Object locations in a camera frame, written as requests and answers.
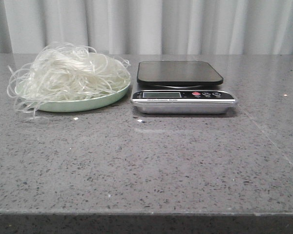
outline kitchen scale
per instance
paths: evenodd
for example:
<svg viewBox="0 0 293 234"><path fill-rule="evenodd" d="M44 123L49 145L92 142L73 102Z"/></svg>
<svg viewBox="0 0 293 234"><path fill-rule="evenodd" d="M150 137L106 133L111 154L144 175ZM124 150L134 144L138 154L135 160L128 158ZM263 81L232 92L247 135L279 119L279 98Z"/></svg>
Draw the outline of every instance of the kitchen scale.
<svg viewBox="0 0 293 234"><path fill-rule="evenodd" d="M236 98L219 89L223 78L202 61L144 61L131 103L146 114L224 114Z"/></svg>

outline countertop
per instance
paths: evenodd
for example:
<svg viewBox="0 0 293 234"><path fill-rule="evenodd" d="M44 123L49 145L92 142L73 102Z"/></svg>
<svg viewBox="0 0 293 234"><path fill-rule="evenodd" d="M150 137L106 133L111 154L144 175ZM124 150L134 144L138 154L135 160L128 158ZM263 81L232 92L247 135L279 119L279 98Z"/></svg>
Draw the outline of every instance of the countertop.
<svg viewBox="0 0 293 234"><path fill-rule="evenodd" d="M140 61L209 62L238 105L148 115L129 90L100 109L22 121L7 66L35 55L0 54L0 233L293 233L293 55L122 57L132 79Z"/></svg>

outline white curtain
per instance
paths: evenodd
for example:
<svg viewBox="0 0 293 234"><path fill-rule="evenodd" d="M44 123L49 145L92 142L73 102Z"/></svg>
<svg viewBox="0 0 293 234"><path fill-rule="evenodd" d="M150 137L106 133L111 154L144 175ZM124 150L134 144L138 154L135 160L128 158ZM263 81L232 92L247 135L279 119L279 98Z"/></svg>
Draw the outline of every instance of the white curtain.
<svg viewBox="0 0 293 234"><path fill-rule="evenodd" d="M0 0L0 53L293 54L293 0Z"/></svg>

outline granite countertop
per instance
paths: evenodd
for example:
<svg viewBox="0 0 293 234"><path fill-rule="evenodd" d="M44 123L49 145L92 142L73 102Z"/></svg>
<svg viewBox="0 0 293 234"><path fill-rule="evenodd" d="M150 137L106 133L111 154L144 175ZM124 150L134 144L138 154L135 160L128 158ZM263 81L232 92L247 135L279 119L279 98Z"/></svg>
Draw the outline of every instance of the granite countertop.
<svg viewBox="0 0 293 234"><path fill-rule="evenodd" d="M238 106L147 115L129 91L97 110L24 122L6 93L7 66L35 56L0 54L0 228L22 215L293 218L293 56L122 57L133 79L144 60L207 61Z"/></svg>

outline light green plate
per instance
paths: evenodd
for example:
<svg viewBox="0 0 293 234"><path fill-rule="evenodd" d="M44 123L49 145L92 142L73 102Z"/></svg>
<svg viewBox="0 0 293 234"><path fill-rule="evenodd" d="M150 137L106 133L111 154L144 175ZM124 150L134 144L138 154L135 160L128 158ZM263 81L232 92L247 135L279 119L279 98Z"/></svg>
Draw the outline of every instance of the light green plate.
<svg viewBox="0 0 293 234"><path fill-rule="evenodd" d="M78 112L94 110L100 107L108 106L114 102L120 100L128 91L130 84L124 89L103 97L96 97L88 100L78 101L51 101L45 103L39 107L41 111L48 112Z"/></svg>

